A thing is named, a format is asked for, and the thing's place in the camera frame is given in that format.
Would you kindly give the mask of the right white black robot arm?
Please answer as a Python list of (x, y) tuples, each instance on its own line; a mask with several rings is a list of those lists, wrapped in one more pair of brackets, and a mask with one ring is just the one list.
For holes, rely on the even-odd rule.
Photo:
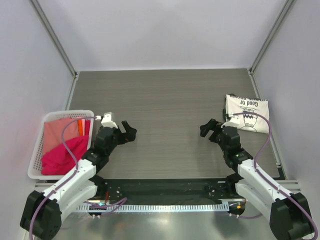
[(231, 198), (241, 196), (264, 216), (278, 240), (301, 240), (319, 231), (312, 219), (307, 198), (293, 193), (270, 177), (241, 145), (238, 129), (215, 119), (200, 126), (200, 136), (212, 131), (209, 140), (219, 145), (225, 163), (234, 171), (227, 177), (225, 191)]

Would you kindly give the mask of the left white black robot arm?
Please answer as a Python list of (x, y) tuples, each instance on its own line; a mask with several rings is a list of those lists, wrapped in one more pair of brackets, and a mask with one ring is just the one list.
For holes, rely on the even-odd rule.
[(29, 239), (53, 239), (78, 205), (92, 197), (100, 200), (106, 195), (107, 188), (97, 174), (118, 145), (136, 139), (137, 130), (125, 120), (122, 121), (125, 132), (112, 120), (101, 124), (93, 145), (68, 173), (46, 190), (34, 190), (28, 195), (20, 227), (28, 231)]

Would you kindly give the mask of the magenta pink t shirt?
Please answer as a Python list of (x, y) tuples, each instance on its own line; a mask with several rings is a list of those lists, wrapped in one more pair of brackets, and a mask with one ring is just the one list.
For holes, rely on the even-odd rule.
[[(67, 140), (66, 145), (71, 150), (76, 160), (79, 161), (88, 148), (89, 136), (79, 136)], [(75, 165), (71, 154), (63, 144), (58, 145), (51, 151), (45, 153), (41, 158), (41, 174), (48, 175), (65, 175)]]

